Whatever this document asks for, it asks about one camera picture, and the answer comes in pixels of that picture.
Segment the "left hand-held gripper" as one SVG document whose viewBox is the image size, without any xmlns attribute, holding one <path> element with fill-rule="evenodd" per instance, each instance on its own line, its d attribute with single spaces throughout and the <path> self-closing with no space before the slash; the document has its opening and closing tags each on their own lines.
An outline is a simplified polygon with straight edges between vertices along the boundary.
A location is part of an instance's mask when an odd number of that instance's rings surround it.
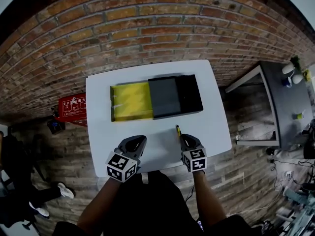
<svg viewBox="0 0 315 236">
<path fill-rule="evenodd" d="M 106 160 L 107 175 L 119 182 L 126 182 L 136 174 L 147 137 L 136 135 L 123 139 Z"/>
</svg>

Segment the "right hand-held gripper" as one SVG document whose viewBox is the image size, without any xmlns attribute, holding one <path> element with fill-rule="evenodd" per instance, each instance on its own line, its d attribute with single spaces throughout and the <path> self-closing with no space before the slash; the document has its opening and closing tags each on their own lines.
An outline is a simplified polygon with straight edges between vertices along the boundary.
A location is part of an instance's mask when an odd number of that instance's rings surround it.
<svg viewBox="0 0 315 236">
<path fill-rule="evenodd" d="M 189 172 L 205 170 L 207 168 L 207 154 L 201 141 L 189 134 L 180 135 L 182 162 Z"/>
</svg>

